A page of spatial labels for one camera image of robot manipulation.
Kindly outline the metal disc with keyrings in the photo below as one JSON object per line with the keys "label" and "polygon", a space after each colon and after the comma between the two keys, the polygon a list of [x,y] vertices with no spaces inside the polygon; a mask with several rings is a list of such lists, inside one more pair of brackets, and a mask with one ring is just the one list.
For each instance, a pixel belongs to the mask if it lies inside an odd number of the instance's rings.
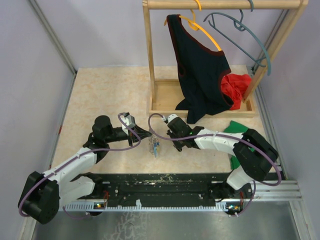
{"label": "metal disc with keyrings", "polygon": [[[159,142],[157,137],[152,133],[152,136],[148,138],[149,141],[149,152],[154,156],[154,143]],[[159,153],[160,146],[157,147],[157,155]]]}

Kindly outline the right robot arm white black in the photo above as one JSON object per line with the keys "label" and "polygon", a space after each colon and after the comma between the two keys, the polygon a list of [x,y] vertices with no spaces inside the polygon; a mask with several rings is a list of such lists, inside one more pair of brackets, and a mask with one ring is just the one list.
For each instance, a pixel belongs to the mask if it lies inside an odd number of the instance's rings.
{"label": "right robot arm white black", "polygon": [[240,133],[212,131],[203,126],[191,128],[176,114],[169,115],[166,123],[167,134],[178,151],[183,147],[215,150],[238,159],[240,166],[230,173],[223,185],[223,192],[229,198],[235,198],[241,188],[253,180],[264,181],[279,157],[277,150],[251,128]]}

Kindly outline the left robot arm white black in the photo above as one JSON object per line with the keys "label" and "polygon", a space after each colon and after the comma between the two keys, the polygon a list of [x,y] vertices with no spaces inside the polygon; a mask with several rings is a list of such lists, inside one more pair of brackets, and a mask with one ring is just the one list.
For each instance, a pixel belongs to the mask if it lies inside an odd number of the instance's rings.
{"label": "left robot arm white black", "polygon": [[128,112],[119,113],[118,119],[121,126],[113,127],[108,116],[98,116],[87,141],[76,154],[43,173],[32,172],[18,201],[19,214],[47,224],[65,205],[88,195],[95,199],[101,197],[104,192],[101,180],[84,171],[112,151],[110,143],[127,141],[126,149],[131,150],[152,135],[136,125],[135,118]]}

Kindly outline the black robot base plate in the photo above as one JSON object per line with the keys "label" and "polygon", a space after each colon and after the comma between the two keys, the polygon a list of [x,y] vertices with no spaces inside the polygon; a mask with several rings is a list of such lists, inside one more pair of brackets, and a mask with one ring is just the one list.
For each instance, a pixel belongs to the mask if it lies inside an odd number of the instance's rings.
{"label": "black robot base plate", "polygon": [[248,200],[251,184],[234,190],[228,173],[110,173],[97,174],[98,187],[86,200],[101,199],[108,207],[214,207],[223,200]]}

